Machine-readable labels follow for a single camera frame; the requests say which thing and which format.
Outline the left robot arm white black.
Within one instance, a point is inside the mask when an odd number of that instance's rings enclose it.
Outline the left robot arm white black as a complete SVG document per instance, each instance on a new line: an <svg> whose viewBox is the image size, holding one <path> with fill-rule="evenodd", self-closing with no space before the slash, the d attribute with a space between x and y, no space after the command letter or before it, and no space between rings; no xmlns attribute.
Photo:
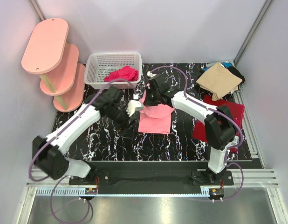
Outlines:
<svg viewBox="0 0 288 224"><path fill-rule="evenodd" d="M143 109L143 103L135 94L124 109L118 108L122 92L111 86L100 91L81 105L78 112L57 130L42 138L36 136L32 142L32 165L41 169L47 177L58 180L65 175L76 176L86 185L95 181L96 174L85 161L65 157L74 141L91 125L103 117L114 121L119 130L129 130L133 122L130 117Z"/></svg>

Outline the light pink t shirt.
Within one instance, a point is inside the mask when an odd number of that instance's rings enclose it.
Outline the light pink t shirt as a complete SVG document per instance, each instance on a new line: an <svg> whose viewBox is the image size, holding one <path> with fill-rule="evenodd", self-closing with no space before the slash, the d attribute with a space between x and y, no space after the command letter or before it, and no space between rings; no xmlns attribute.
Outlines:
<svg viewBox="0 0 288 224"><path fill-rule="evenodd" d="M144 106L140 112L139 133L169 134L171 132L171 114L174 108L159 104Z"/></svg>

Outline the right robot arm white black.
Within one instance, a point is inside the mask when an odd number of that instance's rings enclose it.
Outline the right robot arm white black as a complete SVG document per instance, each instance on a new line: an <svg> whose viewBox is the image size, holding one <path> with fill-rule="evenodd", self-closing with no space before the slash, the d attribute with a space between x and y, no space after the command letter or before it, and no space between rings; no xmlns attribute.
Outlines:
<svg viewBox="0 0 288 224"><path fill-rule="evenodd" d="M208 162L210 171L207 172L206 179L212 185L219 184L223 180L222 171L226 167L227 148L237 134L236 123L229 108L225 105L215 107L180 89L173 89L161 75L149 72L148 77L145 106L167 105L195 117L204 124L206 141L211 147Z"/></svg>

